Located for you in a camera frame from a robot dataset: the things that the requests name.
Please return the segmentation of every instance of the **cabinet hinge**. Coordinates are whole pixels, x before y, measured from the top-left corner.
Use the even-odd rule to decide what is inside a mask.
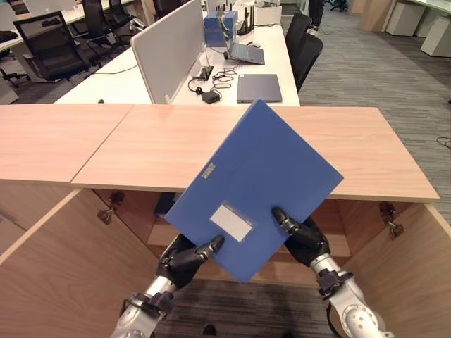
[[[395,240],[400,234],[404,232],[404,227],[401,224],[395,222],[395,207],[388,202],[379,203],[379,212],[385,225],[389,229],[388,236]]]
[[[119,209],[119,206],[122,204],[124,200],[124,193],[123,192],[114,192],[110,195],[109,201],[109,209],[106,210],[99,210],[97,213],[97,217],[100,218],[105,224],[110,224],[111,222],[111,216],[116,213],[116,211]]]

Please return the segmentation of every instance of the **office chair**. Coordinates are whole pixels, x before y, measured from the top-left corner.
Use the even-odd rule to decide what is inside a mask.
[[[61,12],[14,21],[14,25],[31,53],[23,58],[37,77],[69,81],[89,70],[89,61],[78,51]]]
[[[7,57],[7,56],[13,56],[13,55],[11,54],[11,51],[10,51],[9,49],[6,50],[6,51],[0,52],[0,60],[1,60],[2,58]],[[7,73],[7,72],[5,72],[5,70],[4,70],[2,67],[0,67],[0,74],[1,74],[1,77],[2,77],[5,81],[8,81],[9,83],[11,83],[11,84],[13,85],[14,88],[19,88],[19,86],[18,86],[17,83],[15,83],[15,82],[13,81],[13,79],[19,80],[21,77],[25,77],[27,80],[30,79],[30,77],[29,77],[27,74]]]
[[[155,21],[182,6],[180,0],[154,0]]]
[[[88,38],[88,44],[92,45],[92,43],[101,45],[110,46],[112,49],[115,49],[118,44],[121,45],[124,49],[124,44],[130,45],[130,40],[125,42],[123,37],[131,37],[130,35],[120,35],[117,30],[113,29],[109,24],[106,16],[104,14],[104,10],[101,6],[100,0],[83,0],[83,11],[85,12],[85,24],[87,26],[87,34],[78,35],[77,37]],[[118,44],[112,44],[108,39],[107,35],[112,34],[115,39],[118,41]]]
[[[296,60],[292,66],[297,92],[304,84],[311,67],[323,51],[323,42],[311,34],[305,34],[296,50]]]
[[[290,57],[291,66],[296,60],[297,46],[302,40],[305,32],[311,24],[311,18],[301,13],[295,13],[285,36],[285,44],[287,45],[288,56]]]
[[[340,12],[347,11],[346,0],[328,0],[327,2],[332,5],[332,8],[330,9],[331,11],[336,8],[340,9]]]
[[[137,17],[130,15],[124,6],[122,6],[121,0],[109,0],[111,17],[113,18],[113,27],[120,28],[125,25],[129,25],[129,31],[134,30],[142,31],[146,28],[146,25]]]
[[[23,0],[6,0],[6,2],[10,4],[16,15],[29,13]]]

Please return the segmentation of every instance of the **person's leg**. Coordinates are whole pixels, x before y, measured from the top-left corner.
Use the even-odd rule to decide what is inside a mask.
[[[315,0],[314,17],[312,18],[314,27],[319,27],[319,25],[321,24],[323,12],[324,12],[324,0]]]
[[[316,0],[309,0],[309,17],[311,18],[311,24],[309,28],[313,28],[313,21],[315,17],[315,3]]]

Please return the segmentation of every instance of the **white label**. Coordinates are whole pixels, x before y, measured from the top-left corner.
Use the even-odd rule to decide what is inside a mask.
[[[241,242],[252,229],[245,220],[223,204],[221,204],[218,210],[210,217],[210,220],[215,222],[221,229],[225,230],[239,242]]]

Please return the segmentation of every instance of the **blue binder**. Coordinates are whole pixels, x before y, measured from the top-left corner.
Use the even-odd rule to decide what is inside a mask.
[[[288,238],[271,209],[280,206],[304,221],[342,179],[263,101],[255,101],[166,220],[196,245],[222,234],[217,264],[248,282]]]

